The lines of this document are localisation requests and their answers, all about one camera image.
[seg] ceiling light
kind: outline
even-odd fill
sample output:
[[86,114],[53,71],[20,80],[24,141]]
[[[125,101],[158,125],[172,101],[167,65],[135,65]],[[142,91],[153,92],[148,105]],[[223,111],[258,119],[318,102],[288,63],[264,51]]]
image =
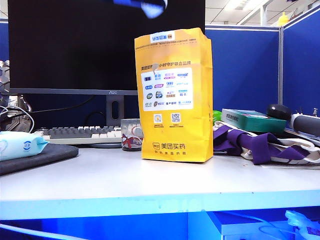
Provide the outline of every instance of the ceiling light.
[[243,7],[247,0],[230,0],[227,5],[224,7],[226,10],[237,9],[238,7]]
[[261,4],[261,2],[262,2],[262,0],[249,0],[246,2],[245,6],[243,7],[243,10],[253,10],[259,4]]
[[263,0],[230,0],[224,7],[226,10],[253,10]]

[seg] yellow paper bag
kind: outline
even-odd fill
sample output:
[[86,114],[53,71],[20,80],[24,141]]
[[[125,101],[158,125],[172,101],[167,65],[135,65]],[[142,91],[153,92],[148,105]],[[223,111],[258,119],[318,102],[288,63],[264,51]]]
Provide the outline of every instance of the yellow paper bag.
[[205,162],[213,155],[211,40],[200,28],[134,40],[142,158]]

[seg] white desk surface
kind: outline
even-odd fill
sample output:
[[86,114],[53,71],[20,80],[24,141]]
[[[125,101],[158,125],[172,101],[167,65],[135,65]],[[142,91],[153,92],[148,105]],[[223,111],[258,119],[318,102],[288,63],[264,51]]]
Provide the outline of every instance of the white desk surface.
[[320,170],[80,148],[75,158],[0,177],[0,201],[2,220],[320,206]]

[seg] mouse pad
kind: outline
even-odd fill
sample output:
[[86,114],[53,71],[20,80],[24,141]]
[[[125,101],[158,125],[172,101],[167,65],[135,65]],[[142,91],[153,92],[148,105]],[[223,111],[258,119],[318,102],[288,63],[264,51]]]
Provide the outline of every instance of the mouse pad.
[[41,153],[0,161],[0,176],[73,158],[79,154],[75,146],[49,143]]

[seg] teal box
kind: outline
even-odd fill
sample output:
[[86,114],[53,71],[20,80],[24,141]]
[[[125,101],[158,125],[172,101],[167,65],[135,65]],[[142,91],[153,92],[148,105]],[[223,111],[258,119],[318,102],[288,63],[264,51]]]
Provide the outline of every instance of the teal box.
[[221,120],[248,132],[283,133],[286,120],[253,110],[222,109]]

